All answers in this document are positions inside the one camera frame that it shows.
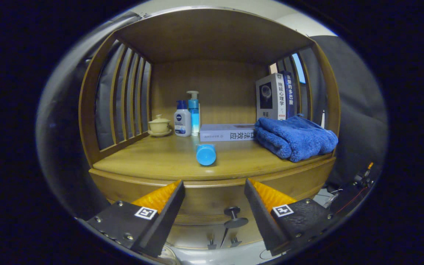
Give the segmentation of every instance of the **book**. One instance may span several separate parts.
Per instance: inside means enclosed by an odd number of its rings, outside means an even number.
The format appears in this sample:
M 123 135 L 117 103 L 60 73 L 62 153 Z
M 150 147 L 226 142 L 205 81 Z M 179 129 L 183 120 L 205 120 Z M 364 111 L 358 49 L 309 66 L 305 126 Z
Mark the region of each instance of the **book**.
M 280 71 L 279 73 L 283 75 L 284 86 L 286 87 L 286 119 L 288 119 L 297 114 L 296 103 L 294 102 L 297 99 L 296 88 L 294 86 L 296 77 L 293 72 L 289 71 Z
M 256 120 L 286 119 L 286 92 L 283 74 L 274 73 L 256 81 Z
M 256 137 L 254 124 L 202 124 L 202 141 L 249 141 Z

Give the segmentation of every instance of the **blue soap bottle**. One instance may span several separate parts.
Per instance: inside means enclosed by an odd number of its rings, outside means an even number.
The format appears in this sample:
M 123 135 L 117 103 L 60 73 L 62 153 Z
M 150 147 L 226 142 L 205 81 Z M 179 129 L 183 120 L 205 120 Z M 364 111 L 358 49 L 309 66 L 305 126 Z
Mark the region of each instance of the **blue soap bottle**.
M 199 92 L 188 91 L 187 94 L 191 95 L 191 99 L 187 101 L 187 107 L 191 113 L 191 135 L 199 135 L 201 129 L 201 116 L 200 116 L 200 104 L 197 99 Z

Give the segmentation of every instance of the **white book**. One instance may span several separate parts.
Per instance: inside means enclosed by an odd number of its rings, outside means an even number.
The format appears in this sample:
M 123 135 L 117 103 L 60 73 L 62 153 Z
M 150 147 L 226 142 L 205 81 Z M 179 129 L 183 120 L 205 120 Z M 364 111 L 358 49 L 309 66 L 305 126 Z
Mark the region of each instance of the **white book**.
M 283 74 L 271 74 L 256 81 L 256 120 L 286 119 L 286 89 Z
M 202 124 L 202 141 L 249 141 L 255 138 L 254 124 Z

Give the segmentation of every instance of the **blue bottle cap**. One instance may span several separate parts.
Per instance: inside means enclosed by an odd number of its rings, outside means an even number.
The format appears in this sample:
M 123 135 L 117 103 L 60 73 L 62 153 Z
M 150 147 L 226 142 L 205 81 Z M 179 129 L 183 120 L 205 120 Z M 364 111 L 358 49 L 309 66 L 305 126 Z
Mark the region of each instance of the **blue bottle cap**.
M 199 108 L 199 100 L 197 99 L 190 99 L 187 101 L 187 106 L 190 109 L 198 109 Z
M 195 158 L 202 166 L 209 166 L 215 162 L 215 148 L 210 144 L 203 144 L 197 148 Z
M 176 109 L 187 109 L 185 100 L 177 100 L 178 102 Z

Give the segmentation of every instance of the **blue towel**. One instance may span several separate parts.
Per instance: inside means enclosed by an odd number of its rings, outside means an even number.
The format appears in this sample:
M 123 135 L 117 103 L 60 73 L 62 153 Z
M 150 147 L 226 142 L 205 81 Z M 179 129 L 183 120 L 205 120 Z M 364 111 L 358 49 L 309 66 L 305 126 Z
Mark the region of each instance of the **blue towel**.
M 283 121 L 261 117 L 254 126 L 256 138 L 264 147 L 294 163 L 330 153 L 338 143 L 332 131 L 299 116 Z

